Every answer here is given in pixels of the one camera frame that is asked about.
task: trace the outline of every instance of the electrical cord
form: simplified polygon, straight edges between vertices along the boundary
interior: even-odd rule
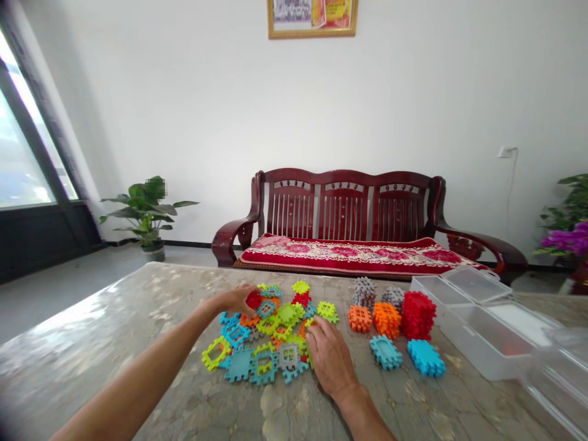
[[[511,151],[514,151],[514,162],[513,162],[513,171],[510,175],[510,187],[508,189],[508,196],[507,196],[507,224],[506,224],[506,230],[507,230],[507,240],[510,240],[510,232],[508,231],[508,224],[510,221],[510,197],[513,193],[513,186],[515,185],[515,170],[516,170],[516,160],[519,159],[519,149],[517,147],[512,147],[510,149]]]

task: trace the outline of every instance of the hand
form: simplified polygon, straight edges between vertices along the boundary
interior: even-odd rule
[[[341,332],[329,321],[314,316],[318,326],[306,330],[306,342],[311,350],[314,372],[323,390],[339,402],[349,391],[360,386],[349,348]]]
[[[212,297],[211,301],[215,302],[219,312],[238,312],[254,319],[257,316],[255,309],[245,303],[247,296],[252,292],[259,293],[261,290],[255,285],[243,283],[237,288]]]

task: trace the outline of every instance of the wooden bench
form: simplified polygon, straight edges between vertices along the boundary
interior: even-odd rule
[[[497,260],[493,270],[503,283],[510,285],[525,273],[527,260],[517,248],[491,236],[451,228],[443,215],[444,199],[441,176],[410,171],[376,176],[354,170],[259,171],[251,180],[249,214],[221,227],[212,249],[219,266],[233,266],[233,242],[238,237],[243,250],[250,247],[254,224],[259,236],[267,230],[289,238],[335,241],[406,243],[440,232],[448,235],[450,249],[467,259],[476,260],[484,248],[490,250]]]

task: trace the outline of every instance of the green plant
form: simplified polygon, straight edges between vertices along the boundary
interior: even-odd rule
[[[165,198],[165,181],[160,176],[147,179],[144,184],[133,184],[129,187],[129,194],[119,194],[115,198],[102,199],[101,202],[120,202],[125,208],[108,213],[100,217],[100,224],[109,217],[127,219],[133,226],[115,228],[115,231],[133,232],[142,246],[148,247],[159,242],[159,230],[173,230],[171,225],[161,225],[162,222],[174,222],[170,216],[177,216],[176,208],[196,205],[199,202],[181,201],[172,205],[160,204]]]
[[[545,221],[543,228],[550,232],[571,232],[576,225],[588,219],[588,173],[570,176],[557,182],[571,187],[571,192],[560,208],[549,207],[547,213],[541,215]],[[562,258],[576,259],[573,253],[562,246],[553,246],[548,237],[541,242],[535,254],[551,254]]]

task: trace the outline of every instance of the picture frame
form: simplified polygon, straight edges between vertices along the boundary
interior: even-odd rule
[[[268,37],[355,37],[359,0],[268,0]]]

